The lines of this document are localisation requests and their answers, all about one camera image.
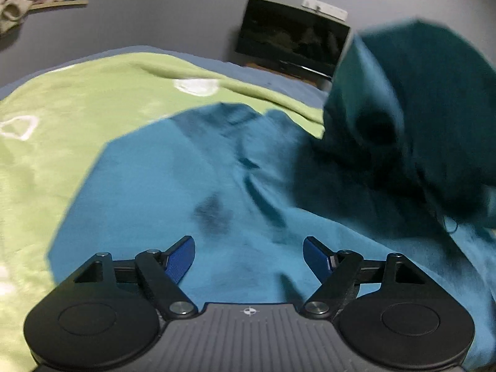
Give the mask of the teal hooded jacket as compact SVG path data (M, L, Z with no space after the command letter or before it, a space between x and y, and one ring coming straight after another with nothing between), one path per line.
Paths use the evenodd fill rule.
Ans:
M185 235L182 286L206 301L301 303L302 243L400 252L471 313L465 365L495 361L495 68L448 28L357 34L317 135L284 112L217 103L109 142L49 253L63 281L96 252L129 259Z

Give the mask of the light green fleece blanket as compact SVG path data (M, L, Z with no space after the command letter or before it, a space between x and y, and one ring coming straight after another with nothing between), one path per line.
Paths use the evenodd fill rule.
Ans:
M102 147L187 109L244 103L284 111L312 135L321 109L172 55L130 53L30 79L1 99L1 368L30 371L22 333L53 287L52 238Z

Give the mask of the black flat monitor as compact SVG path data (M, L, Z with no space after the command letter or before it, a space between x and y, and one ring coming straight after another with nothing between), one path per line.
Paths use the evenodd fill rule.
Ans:
M247 0L235 51L331 79L351 28L279 2Z

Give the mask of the wooden window sill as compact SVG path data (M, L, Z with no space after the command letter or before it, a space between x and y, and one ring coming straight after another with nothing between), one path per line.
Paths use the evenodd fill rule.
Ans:
M78 7L86 7L88 4L89 2L87 0L60 0L60 1L33 4L29 8L29 10L40 11L40 10L57 9L57 8L78 8Z

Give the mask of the white wall socket strip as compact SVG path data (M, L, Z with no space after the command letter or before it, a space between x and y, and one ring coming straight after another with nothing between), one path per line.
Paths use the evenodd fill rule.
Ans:
M319 0L303 0L302 6L316 13L327 15L343 22L346 22L346 19L348 18L348 12L346 10L337 8L327 2L320 2Z

